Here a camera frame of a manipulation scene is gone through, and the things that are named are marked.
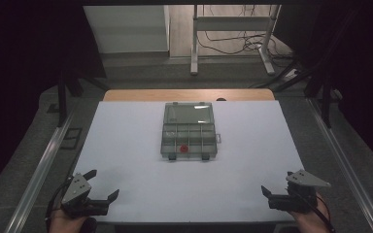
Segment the white desk frame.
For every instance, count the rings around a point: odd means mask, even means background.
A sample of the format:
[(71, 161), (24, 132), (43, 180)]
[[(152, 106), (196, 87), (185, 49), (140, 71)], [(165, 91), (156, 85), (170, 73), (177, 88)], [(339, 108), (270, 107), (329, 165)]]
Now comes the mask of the white desk frame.
[(262, 44), (257, 49), (263, 62), (266, 73), (275, 74), (272, 59), (267, 49), (280, 5), (273, 5), (271, 15), (268, 17), (200, 17), (197, 6), (193, 6), (192, 45), (190, 53), (190, 73), (198, 74), (198, 35), (199, 31), (261, 31), (265, 33)]

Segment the white cabinet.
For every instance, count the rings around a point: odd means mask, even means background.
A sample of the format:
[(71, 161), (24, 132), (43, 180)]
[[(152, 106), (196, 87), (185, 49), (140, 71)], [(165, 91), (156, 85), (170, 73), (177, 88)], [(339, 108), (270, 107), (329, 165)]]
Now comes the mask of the white cabinet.
[(169, 7), (85, 6), (101, 53), (169, 51)]

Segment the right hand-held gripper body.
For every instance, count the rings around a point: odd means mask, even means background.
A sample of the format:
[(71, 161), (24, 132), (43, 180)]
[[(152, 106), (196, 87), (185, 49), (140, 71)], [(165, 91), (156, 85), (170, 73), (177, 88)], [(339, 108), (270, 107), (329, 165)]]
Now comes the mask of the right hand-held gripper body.
[(305, 170), (293, 172), (286, 180), (288, 195), (272, 194), (267, 198), (270, 209), (308, 214), (318, 206), (316, 188), (331, 187), (329, 182)]

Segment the clear plastic compartment box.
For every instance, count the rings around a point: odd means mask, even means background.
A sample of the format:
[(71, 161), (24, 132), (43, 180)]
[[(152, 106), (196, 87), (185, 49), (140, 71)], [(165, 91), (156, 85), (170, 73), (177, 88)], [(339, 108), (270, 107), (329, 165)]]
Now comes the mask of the clear plastic compartment box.
[[(218, 134), (211, 102), (172, 102), (164, 109), (160, 153), (170, 161), (209, 161), (218, 154)], [(187, 145), (188, 152), (180, 152)]]

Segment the person's right hand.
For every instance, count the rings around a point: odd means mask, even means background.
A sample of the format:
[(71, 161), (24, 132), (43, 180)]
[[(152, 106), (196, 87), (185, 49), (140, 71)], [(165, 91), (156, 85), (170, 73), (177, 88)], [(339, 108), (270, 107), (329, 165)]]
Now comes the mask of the person's right hand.
[[(328, 207), (320, 194), (317, 193), (317, 209), (329, 219)], [(330, 233), (322, 219), (315, 213), (301, 214), (289, 212), (294, 218), (300, 233)]]

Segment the dark floor socket plate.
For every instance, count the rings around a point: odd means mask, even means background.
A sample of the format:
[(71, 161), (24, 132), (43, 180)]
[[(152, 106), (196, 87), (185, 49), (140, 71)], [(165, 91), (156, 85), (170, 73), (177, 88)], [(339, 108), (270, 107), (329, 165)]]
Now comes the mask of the dark floor socket plate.
[(69, 128), (61, 142), (62, 150), (75, 150), (82, 135), (82, 128)]

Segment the person's left hand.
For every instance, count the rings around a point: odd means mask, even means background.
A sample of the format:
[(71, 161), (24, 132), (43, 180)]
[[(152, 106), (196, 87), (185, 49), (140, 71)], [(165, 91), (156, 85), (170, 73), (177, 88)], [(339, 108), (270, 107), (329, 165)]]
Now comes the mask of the person's left hand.
[(70, 218), (62, 210), (55, 210), (51, 213), (49, 233), (93, 233), (87, 216)]

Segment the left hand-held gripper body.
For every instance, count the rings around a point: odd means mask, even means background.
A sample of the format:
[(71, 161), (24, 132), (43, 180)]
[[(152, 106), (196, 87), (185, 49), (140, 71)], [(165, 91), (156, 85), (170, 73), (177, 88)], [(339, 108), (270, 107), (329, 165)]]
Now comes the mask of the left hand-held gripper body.
[(61, 198), (61, 209), (69, 217), (105, 216), (108, 213), (107, 200), (91, 200), (88, 194), (91, 185), (84, 174), (76, 173)]

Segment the wooden table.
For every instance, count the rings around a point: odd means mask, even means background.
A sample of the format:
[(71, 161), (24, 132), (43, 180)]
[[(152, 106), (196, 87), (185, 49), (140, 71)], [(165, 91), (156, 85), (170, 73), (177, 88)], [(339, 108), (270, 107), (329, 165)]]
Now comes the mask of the wooden table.
[(112, 89), (104, 101), (271, 101), (275, 99), (270, 89)]

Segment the black stand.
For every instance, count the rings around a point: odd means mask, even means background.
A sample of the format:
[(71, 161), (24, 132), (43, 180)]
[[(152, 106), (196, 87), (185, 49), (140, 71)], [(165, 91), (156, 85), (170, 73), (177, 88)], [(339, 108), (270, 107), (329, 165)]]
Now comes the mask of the black stand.
[(59, 108), (58, 127), (62, 126), (68, 117), (66, 90), (69, 90), (70, 93), (75, 97), (80, 97), (84, 93), (79, 79), (83, 79), (104, 91), (110, 89), (108, 85), (96, 80), (94, 77), (91, 77), (78, 69), (62, 71), (58, 77), (57, 83)]
[[(331, 85), (329, 73), (325, 70), (326, 65), (327, 61), (322, 59), (310, 68), (301, 68), (301, 70), (293, 78), (273, 87), (272, 91), (281, 92), (295, 85), (296, 83), (300, 83), (301, 81), (304, 81), (307, 78), (311, 78), (311, 80), (308, 81), (306, 87), (304, 88), (304, 95), (307, 98), (315, 97), (320, 90), (322, 91), (320, 109), (321, 119), (324, 125), (327, 128), (330, 128), (331, 123), (329, 119), (329, 107), (331, 103)], [(294, 58), (291, 61), (291, 63), (284, 68), (283, 71), (281, 71), (278, 74), (275, 74), (270, 81), (252, 84), (251, 88), (269, 87), (271, 84), (282, 80), (285, 75), (287, 75), (292, 69), (294, 69), (297, 66), (301, 66), (300, 60)]]

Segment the metal floor rail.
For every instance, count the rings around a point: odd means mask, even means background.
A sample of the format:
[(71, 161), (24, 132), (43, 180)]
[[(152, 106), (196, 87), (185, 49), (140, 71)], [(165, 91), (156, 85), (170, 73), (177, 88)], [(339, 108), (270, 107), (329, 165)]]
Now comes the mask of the metal floor rail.
[(367, 220), (372, 232), (373, 232), (373, 200), (370, 197), (367, 190), (364, 188), (363, 184), (359, 180), (356, 171), (351, 165), (347, 155), (342, 149), (339, 141), (333, 133), (333, 130), (329, 128), (321, 117), (321, 110), (319, 104), (311, 98), (307, 98), (306, 102), (309, 105), (311, 112), (313, 113), (316, 122), (327, 141), (331, 152), (337, 161), (340, 170), (346, 179), (347, 184), (350, 187), (351, 192), (353, 193), (365, 219)]
[(71, 124), (75, 112), (76, 108), (73, 108), (67, 114), (65, 120), (55, 128), (51, 139), (44, 150), (44, 153), (28, 183), (28, 186), (24, 190), (4, 233), (21, 233), (60, 148), (61, 142)]

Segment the white table sheet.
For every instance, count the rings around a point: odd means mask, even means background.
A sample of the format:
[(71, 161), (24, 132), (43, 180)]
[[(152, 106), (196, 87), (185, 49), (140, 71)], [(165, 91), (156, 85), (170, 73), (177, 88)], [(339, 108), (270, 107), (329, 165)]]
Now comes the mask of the white table sheet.
[(96, 170), (93, 199), (114, 190), (103, 221), (198, 223), (284, 221), (261, 190), (282, 193), (289, 171), (303, 165), (276, 101), (213, 105), (221, 142), (215, 159), (168, 161), (160, 154), (161, 102), (102, 102), (76, 169)]

